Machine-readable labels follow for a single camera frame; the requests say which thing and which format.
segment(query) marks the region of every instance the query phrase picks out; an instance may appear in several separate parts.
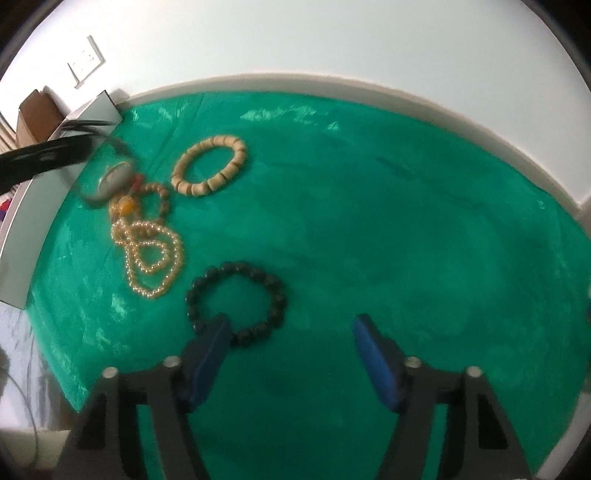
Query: power outlet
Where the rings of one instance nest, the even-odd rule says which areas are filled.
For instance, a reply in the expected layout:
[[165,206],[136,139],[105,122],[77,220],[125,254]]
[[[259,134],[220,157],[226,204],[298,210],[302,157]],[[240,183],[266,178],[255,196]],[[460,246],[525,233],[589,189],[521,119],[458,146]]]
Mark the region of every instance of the power outlet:
[[70,71],[76,81],[76,88],[104,64],[105,59],[100,54],[98,47],[91,36],[86,37],[79,45],[74,47],[72,59],[68,62]]

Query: wire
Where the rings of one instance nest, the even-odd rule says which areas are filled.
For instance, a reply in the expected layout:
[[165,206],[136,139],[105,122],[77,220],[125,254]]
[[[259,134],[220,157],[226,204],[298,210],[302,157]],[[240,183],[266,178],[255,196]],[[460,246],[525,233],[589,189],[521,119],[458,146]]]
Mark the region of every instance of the wire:
[[25,401],[25,406],[27,407],[29,416],[31,417],[31,422],[33,424],[33,434],[35,436],[35,455],[33,455],[33,460],[31,460],[31,463],[29,463],[29,465],[27,465],[26,468],[33,468],[39,460],[39,433],[37,431],[37,425],[35,425],[35,417],[33,416],[33,409],[31,408],[31,403],[28,401],[25,392],[22,391],[22,388],[18,385],[17,381],[14,380],[11,374],[8,373],[8,370],[6,370],[4,367],[0,367],[0,370],[4,372],[7,378],[14,384],[14,386],[20,392],[22,399]]

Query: green fabric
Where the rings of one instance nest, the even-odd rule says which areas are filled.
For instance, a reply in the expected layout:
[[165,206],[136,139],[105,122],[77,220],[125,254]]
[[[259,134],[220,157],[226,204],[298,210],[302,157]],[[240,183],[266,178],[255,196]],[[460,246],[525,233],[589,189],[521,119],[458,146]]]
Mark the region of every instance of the green fabric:
[[[591,346],[591,244],[510,166],[402,115],[274,93],[142,105],[124,112],[116,134],[142,158],[149,181],[166,182],[179,155],[210,135],[243,138],[249,160],[214,195],[171,195],[168,224],[187,263],[158,300],[131,293],[106,209],[88,210],[68,195],[37,263],[28,311],[76,408],[102,368],[143,369],[180,353],[192,335],[190,280],[208,265],[245,260],[282,278],[290,305],[267,343],[229,354],[191,417],[212,478],[372,478],[396,416],[378,403],[355,354],[351,325],[362,312],[434,366],[481,366],[532,468],[556,444]],[[207,153],[188,179],[211,175],[229,156]],[[91,188],[115,161],[101,148],[82,185]],[[237,278],[204,307],[241,327],[267,304],[262,289]],[[439,408],[434,450],[444,415]],[[154,440],[146,430],[143,437],[158,478]]]

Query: black bead bracelet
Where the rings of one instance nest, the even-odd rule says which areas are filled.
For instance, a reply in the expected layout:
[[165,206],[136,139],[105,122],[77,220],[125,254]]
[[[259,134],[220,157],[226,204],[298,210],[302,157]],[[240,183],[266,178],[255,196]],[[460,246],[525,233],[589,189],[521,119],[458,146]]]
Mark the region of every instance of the black bead bracelet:
[[285,298],[285,294],[283,293],[281,280],[275,275],[268,274],[246,262],[224,262],[219,268],[208,267],[202,277],[197,277],[193,280],[191,288],[187,292],[185,298],[187,301],[187,317],[189,317],[195,334],[201,335],[205,332],[207,322],[202,319],[199,313],[197,306],[199,298],[201,298],[203,292],[209,286],[230,275],[242,275],[256,283],[262,284],[271,296],[271,308],[265,321],[259,322],[251,328],[245,328],[232,333],[230,345],[233,347],[246,347],[256,340],[269,337],[273,328],[277,329],[283,325],[287,298]]

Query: black bead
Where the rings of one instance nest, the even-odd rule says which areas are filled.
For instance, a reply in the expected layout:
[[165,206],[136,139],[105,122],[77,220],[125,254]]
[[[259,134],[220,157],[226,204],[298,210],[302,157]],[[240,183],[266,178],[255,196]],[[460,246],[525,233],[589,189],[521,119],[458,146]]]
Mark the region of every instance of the black bead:
[[193,322],[192,327],[196,335],[202,335],[205,333],[205,330],[207,330],[207,323],[203,320],[197,320],[196,322]]
[[205,269],[205,273],[203,274],[203,278],[207,280],[214,280],[218,278],[220,271],[216,267],[207,267]]
[[271,298],[271,305],[278,310],[282,310],[287,305],[287,298],[283,295],[282,292],[276,293]]
[[197,277],[191,282],[191,289],[195,291],[203,290],[207,286],[207,279],[203,277]]
[[248,264],[246,262],[235,262],[234,273],[246,273],[248,271]]
[[244,330],[240,330],[237,334],[236,337],[238,338],[238,346],[249,346],[252,341],[254,340],[254,337],[252,336],[252,332],[250,331],[250,329],[245,328]]
[[189,305],[187,307],[187,318],[189,318],[189,322],[191,323],[195,323],[201,319],[197,305]]
[[267,338],[271,334],[271,325],[267,322],[257,323],[252,327],[252,334],[254,335],[255,340],[259,338]]
[[276,309],[271,307],[267,319],[271,326],[278,328],[283,324],[283,309]]
[[190,304],[197,303],[197,299],[199,298],[199,292],[195,288],[191,288],[185,295],[185,301]]
[[269,290],[278,290],[281,288],[281,280],[275,275],[267,275],[264,281],[265,287]]
[[260,268],[251,268],[248,272],[248,276],[254,281],[262,281],[267,276]]
[[221,266],[220,266],[220,271],[224,274],[230,274],[230,273],[234,273],[234,263],[233,262],[224,262]]

